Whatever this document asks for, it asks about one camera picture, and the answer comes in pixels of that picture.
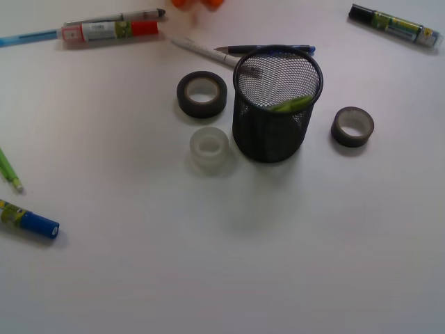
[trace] green highlighter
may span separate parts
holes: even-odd
[[[312,96],[305,95],[296,99],[287,100],[275,106],[270,106],[269,110],[276,113],[294,113],[300,111],[311,104]]]
[[[5,154],[0,148],[0,172],[3,174],[5,179],[9,182],[12,182],[14,187],[17,189],[19,193],[23,191],[22,183],[20,182],[17,174],[13,170],[13,167],[10,165],[9,161],[5,157]]]

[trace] red marker cap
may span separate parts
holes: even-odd
[[[158,22],[156,21],[132,22],[131,30],[133,31],[133,36],[135,37],[159,33]]]

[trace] pencil holder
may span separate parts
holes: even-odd
[[[291,47],[262,47],[239,61],[234,87],[232,131],[241,152],[266,163],[292,156],[305,139],[312,109],[323,89],[323,74],[316,61]],[[269,109],[304,96],[312,100],[303,109]]]

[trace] tape roll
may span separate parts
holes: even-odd
[[[179,82],[176,94],[182,111],[194,118],[214,117],[227,103],[227,86],[212,72],[187,74]]]
[[[190,139],[190,152],[193,160],[201,167],[218,167],[227,158],[229,139],[215,127],[203,127]]]
[[[354,106],[347,106],[340,110],[335,115],[331,127],[332,137],[340,145],[348,148],[359,148],[366,144],[373,131],[374,120],[371,115]]]

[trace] black electrical tape roll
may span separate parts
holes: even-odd
[[[190,94],[200,90],[211,91],[215,97],[208,102],[192,100]],[[214,117],[224,110],[227,103],[227,86],[224,80],[215,73],[206,71],[187,74],[179,82],[176,94],[182,111],[194,118]]]
[[[356,129],[361,136],[351,136],[342,127]],[[348,148],[359,148],[368,141],[374,131],[374,120],[365,110],[354,106],[347,106],[340,110],[334,118],[331,127],[332,137],[341,145]]]

